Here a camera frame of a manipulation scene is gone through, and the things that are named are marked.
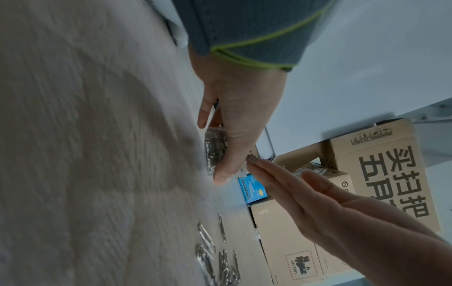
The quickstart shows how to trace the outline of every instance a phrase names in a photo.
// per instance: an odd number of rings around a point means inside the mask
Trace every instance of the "wood grain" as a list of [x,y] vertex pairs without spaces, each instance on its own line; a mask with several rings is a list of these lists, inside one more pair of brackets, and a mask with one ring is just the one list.
[[204,285],[199,221],[242,285],[272,284],[238,183],[207,175],[202,83],[148,4],[6,0],[0,25],[0,285]]

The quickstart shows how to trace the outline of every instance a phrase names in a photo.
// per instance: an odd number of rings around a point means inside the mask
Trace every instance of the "blue box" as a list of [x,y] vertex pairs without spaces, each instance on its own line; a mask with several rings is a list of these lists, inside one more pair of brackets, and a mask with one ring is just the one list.
[[259,183],[251,174],[239,178],[240,187],[247,204],[267,197],[264,186]]

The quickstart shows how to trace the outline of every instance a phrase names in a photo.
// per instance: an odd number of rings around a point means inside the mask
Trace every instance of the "sleeve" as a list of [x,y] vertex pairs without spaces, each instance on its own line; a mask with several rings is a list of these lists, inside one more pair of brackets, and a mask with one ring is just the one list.
[[335,0],[173,0],[198,54],[260,68],[292,68]]

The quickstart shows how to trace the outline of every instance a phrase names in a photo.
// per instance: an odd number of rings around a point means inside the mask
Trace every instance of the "red dashed border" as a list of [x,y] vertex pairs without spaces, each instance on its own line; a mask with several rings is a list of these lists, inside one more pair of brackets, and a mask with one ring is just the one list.
[[[294,279],[293,275],[292,275],[292,271],[291,271],[291,264],[289,263],[289,260],[287,259],[287,256],[294,255],[294,254],[299,254],[299,253],[303,253],[303,252],[309,252],[309,258],[311,259],[312,265],[314,266],[315,275]],[[306,278],[312,278],[312,277],[318,277],[319,276],[319,273],[317,272],[317,267],[315,265],[315,262],[314,262],[311,250],[304,250],[304,251],[299,251],[299,252],[286,254],[285,257],[286,257],[287,267],[289,268],[289,273],[291,274],[292,281],[302,280],[302,279],[306,279]]]

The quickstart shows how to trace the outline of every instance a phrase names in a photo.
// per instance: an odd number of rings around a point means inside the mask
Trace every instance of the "yellow-green trim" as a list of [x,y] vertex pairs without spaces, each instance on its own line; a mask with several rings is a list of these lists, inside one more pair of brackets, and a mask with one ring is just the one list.
[[211,53],[222,59],[233,62],[235,64],[245,65],[245,66],[250,66],[250,67],[255,67],[255,68],[293,68],[293,67],[295,67],[295,65],[276,65],[276,64],[263,63],[263,62],[248,59],[246,57],[238,56],[236,54],[233,54],[231,52],[226,52],[224,50],[212,51]]
[[219,50],[219,49],[227,49],[227,48],[235,48],[235,47],[241,47],[241,46],[246,46],[246,45],[251,45],[251,44],[256,44],[258,42],[261,41],[266,41],[275,37],[279,37],[282,36],[286,33],[292,32],[293,30],[296,30],[298,28],[300,28],[303,25],[308,24],[309,22],[313,21],[314,19],[316,19],[317,17],[319,17],[321,14],[325,13],[333,4],[335,0],[332,0],[330,3],[326,4],[325,7],[323,7],[322,9],[320,9],[319,11],[315,12],[314,14],[312,14],[311,16],[309,16],[308,18],[304,19],[303,21],[296,23],[295,25],[292,25],[290,27],[284,28],[282,30],[279,30],[275,33],[271,33],[259,38],[255,38],[255,39],[251,39],[251,40],[246,40],[246,41],[242,41],[242,42],[237,42],[237,43],[232,43],[232,44],[226,44],[226,45],[220,45],[220,46],[213,46],[210,48],[210,51],[215,51],[215,50]]

